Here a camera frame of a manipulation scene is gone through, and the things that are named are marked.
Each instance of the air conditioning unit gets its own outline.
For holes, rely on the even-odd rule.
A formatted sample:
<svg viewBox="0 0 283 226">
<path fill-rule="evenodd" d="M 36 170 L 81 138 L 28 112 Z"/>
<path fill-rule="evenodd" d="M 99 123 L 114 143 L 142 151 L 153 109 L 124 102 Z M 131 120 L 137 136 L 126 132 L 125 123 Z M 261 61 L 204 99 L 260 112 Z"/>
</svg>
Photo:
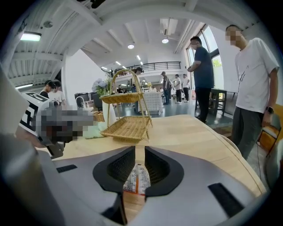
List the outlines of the air conditioning unit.
<svg viewBox="0 0 283 226">
<path fill-rule="evenodd" d="M 160 33 L 164 36 L 169 36 L 174 34 L 177 28 L 178 20 L 172 18 L 162 18 L 160 19 Z"/>
</svg>

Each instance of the man in navy shirt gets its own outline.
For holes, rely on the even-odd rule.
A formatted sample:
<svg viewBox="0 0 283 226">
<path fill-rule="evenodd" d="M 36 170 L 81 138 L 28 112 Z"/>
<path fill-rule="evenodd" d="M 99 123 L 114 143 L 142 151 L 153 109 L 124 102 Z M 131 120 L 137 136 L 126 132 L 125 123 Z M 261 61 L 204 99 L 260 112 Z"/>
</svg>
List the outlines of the man in navy shirt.
<svg viewBox="0 0 283 226">
<path fill-rule="evenodd" d="M 211 57 L 202 46 L 198 36 L 191 38 L 191 46 L 195 50 L 195 61 L 188 68 L 188 72 L 194 72 L 195 94 L 199 102 L 200 115 L 197 117 L 203 123 L 206 122 L 209 105 L 209 94 L 214 87 L 214 74 Z"/>
</svg>

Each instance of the checkered pattern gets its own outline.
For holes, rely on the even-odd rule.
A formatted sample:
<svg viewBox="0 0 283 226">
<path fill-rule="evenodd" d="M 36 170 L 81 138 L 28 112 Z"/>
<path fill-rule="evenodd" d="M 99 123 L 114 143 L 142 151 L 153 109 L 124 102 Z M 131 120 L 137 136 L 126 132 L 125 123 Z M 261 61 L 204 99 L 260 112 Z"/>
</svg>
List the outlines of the checkered pattern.
<svg viewBox="0 0 283 226">
<path fill-rule="evenodd" d="M 143 94 L 147 109 L 149 111 L 159 111 L 161 113 L 163 111 L 163 104 L 162 104 L 162 99 L 161 99 L 161 93 L 156 92 L 156 93 L 144 93 Z M 145 111 L 145 104 L 141 100 L 141 107 Z"/>
</svg>

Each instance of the person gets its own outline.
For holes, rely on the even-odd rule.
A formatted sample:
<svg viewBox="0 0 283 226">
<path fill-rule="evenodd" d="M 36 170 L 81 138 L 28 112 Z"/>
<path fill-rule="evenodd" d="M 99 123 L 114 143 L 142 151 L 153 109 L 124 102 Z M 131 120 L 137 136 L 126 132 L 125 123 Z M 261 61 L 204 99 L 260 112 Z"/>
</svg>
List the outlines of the person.
<svg viewBox="0 0 283 226">
<path fill-rule="evenodd" d="M 142 73 L 142 68 L 138 67 L 138 68 L 134 69 L 134 73 L 137 75 L 138 83 L 140 83 L 141 81 L 140 81 L 140 78 L 138 76 Z M 131 83 L 132 83 L 132 93 L 136 93 L 137 87 L 136 87 L 134 78 L 131 78 Z M 135 102 L 135 104 L 134 104 L 134 111 L 138 112 L 138 101 Z"/>
<path fill-rule="evenodd" d="M 66 97 L 62 91 L 60 91 L 61 82 L 54 82 L 54 89 L 48 93 L 49 99 L 56 100 L 59 105 L 67 106 Z"/>
<path fill-rule="evenodd" d="M 182 83 L 181 83 L 181 79 L 179 78 L 178 74 L 175 75 L 175 79 L 176 79 L 175 89 L 176 89 L 176 99 L 177 99 L 176 103 L 181 104 L 182 103 Z"/>
<path fill-rule="evenodd" d="M 189 102 L 189 89 L 190 89 L 190 80 L 187 77 L 186 74 L 183 74 L 183 90 L 184 90 L 184 94 L 185 94 L 185 98 L 186 100 L 184 102 Z"/>
<path fill-rule="evenodd" d="M 161 75 L 163 76 L 163 92 L 165 96 L 165 103 L 163 105 L 168 105 L 169 104 L 169 94 L 170 94 L 169 79 L 166 76 L 165 72 L 162 72 Z"/>
<path fill-rule="evenodd" d="M 208 51 L 202 46 L 202 41 L 198 36 L 191 38 L 191 46 L 195 50 L 195 61 L 187 71 L 194 72 L 195 94 L 200 108 L 200 115 L 197 118 L 205 123 L 210 91 L 214 87 L 213 65 Z"/>
<path fill-rule="evenodd" d="M 45 83 L 44 83 L 44 88 L 43 90 L 40 92 L 39 95 L 42 95 L 46 98 L 49 98 L 48 96 L 48 93 L 51 91 L 51 89 L 55 88 L 55 85 L 54 83 L 51 81 L 51 80 L 47 80 Z"/>
<path fill-rule="evenodd" d="M 121 85 L 118 85 L 117 92 L 118 92 L 119 94 L 122 94 L 122 93 L 123 93 L 123 89 L 121 88 Z"/>
<path fill-rule="evenodd" d="M 271 123 L 278 94 L 279 65 L 264 41 L 260 38 L 247 41 L 236 25 L 226 28 L 226 40 L 240 49 L 235 57 L 239 84 L 232 141 L 247 159 L 262 127 Z"/>
</svg>

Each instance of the flower arrangement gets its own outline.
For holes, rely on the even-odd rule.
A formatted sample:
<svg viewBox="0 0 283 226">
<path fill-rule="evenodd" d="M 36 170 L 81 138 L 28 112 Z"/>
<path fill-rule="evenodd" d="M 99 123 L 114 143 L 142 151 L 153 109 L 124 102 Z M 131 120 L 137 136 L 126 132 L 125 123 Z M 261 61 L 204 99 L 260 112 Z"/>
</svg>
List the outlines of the flower arrangement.
<svg viewBox="0 0 283 226">
<path fill-rule="evenodd" d="M 92 91 L 98 93 L 99 96 L 108 95 L 111 87 L 111 78 L 107 78 L 105 81 L 97 79 L 92 85 Z"/>
</svg>

